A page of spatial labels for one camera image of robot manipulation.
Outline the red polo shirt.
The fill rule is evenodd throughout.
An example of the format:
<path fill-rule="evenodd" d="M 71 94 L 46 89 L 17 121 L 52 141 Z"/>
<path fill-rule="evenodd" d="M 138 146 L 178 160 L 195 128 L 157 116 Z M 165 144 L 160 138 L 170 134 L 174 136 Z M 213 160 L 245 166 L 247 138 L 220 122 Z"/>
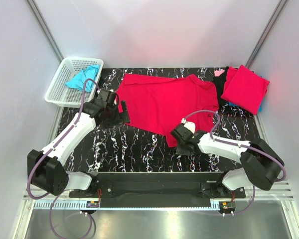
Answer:
<path fill-rule="evenodd" d="M 197 130 L 209 132 L 218 111 L 216 87 L 191 74 L 167 78 L 126 74 L 117 94 L 125 101 L 130 126 L 165 136 L 168 147 L 177 145 L 171 132 L 191 113 Z"/>

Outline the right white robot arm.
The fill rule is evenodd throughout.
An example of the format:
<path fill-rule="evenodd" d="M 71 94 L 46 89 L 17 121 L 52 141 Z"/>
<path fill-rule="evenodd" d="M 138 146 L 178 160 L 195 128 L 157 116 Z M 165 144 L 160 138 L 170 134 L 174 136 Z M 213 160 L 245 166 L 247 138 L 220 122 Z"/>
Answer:
<path fill-rule="evenodd" d="M 284 162 L 261 138 L 255 141 L 225 139 L 196 131 L 191 122 L 179 124 L 171 135 L 181 154 L 213 154 L 241 164 L 241 168 L 224 172 L 215 183 L 203 186 L 202 192 L 209 198 L 227 198 L 246 186 L 269 191 L 283 172 Z"/>

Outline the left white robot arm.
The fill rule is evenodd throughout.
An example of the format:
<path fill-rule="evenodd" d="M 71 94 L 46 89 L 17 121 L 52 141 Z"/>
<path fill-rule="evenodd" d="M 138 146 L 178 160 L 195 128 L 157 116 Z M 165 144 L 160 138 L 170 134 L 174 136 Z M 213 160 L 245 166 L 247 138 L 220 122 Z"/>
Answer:
<path fill-rule="evenodd" d="M 58 196 L 66 190 L 80 190 L 86 197 L 93 197 L 98 185 L 85 172 L 66 171 L 64 165 L 71 152 L 95 128 L 106 129 L 130 123 L 127 104 L 117 93 L 101 89 L 97 97 L 81 105 L 71 123 L 42 150 L 32 150 L 27 156 L 27 192 L 34 185 Z"/>

